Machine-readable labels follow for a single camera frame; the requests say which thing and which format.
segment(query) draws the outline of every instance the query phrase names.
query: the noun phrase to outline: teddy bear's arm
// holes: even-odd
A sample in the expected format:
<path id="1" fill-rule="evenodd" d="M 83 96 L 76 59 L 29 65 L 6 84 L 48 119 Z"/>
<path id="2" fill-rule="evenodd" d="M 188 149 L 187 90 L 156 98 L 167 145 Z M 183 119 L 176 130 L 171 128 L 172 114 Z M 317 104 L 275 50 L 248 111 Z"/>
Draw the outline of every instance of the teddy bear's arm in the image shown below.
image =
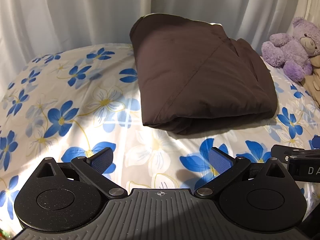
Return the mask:
<path id="1" fill-rule="evenodd" d="M 287 33 L 276 33 L 270 36 L 270 41 L 275 47 L 281 47 L 291 40 L 293 40 L 293 37 Z"/>

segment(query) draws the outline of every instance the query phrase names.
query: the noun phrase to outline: silver screw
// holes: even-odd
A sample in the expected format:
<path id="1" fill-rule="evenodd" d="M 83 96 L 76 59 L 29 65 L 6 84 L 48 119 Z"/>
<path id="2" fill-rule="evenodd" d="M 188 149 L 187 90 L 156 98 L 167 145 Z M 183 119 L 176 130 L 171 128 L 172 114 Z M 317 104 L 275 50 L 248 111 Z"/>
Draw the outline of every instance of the silver screw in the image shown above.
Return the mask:
<path id="1" fill-rule="evenodd" d="M 124 190 L 122 188 L 112 188 L 111 190 L 109 190 L 109 194 L 112 196 L 120 196 L 124 193 Z"/>
<path id="2" fill-rule="evenodd" d="M 212 189 L 209 189 L 207 187 L 201 187 L 201 188 L 197 189 L 197 193 L 200 196 L 209 196 L 213 193 L 213 191 L 212 191 Z"/>

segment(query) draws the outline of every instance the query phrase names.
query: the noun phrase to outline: teddy bear's head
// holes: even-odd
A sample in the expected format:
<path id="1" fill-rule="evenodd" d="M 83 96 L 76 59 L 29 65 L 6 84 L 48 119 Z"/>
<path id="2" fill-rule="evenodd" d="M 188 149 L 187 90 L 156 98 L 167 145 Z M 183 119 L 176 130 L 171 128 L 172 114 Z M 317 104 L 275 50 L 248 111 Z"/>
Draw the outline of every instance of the teddy bear's head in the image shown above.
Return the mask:
<path id="1" fill-rule="evenodd" d="M 302 17 L 292 21 L 293 37 L 305 48 L 313 66 L 320 67 L 320 30 Z"/>

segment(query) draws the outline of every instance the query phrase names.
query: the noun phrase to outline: curtain fold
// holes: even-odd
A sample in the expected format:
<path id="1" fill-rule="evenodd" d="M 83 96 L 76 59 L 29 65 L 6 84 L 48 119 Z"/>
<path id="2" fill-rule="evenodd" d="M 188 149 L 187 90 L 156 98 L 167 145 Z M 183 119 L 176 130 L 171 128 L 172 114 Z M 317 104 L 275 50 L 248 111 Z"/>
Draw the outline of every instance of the curtain fold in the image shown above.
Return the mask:
<path id="1" fill-rule="evenodd" d="M 35 56 L 129 43 L 131 26 L 145 14 L 221 23 L 259 53 L 271 34 L 292 32 L 295 16 L 320 26 L 317 8 L 320 0 L 0 0 L 0 96 Z"/>

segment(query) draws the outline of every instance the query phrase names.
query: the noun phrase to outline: plush toy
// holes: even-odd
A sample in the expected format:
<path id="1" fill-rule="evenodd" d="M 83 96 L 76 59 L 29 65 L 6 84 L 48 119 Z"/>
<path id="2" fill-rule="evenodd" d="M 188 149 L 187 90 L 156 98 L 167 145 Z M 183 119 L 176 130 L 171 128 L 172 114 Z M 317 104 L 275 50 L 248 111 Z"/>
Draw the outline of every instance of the plush toy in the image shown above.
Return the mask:
<path id="1" fill-rule="evenodd" d="M 262 56 L 271 66 L 283 67 L 293 81 L 300 82 L 312 74 L 312 66 L 320 67 L 320 30 L 302 17 L 292 21 L 293 36 L 277 33 L 262 44 Z"/>

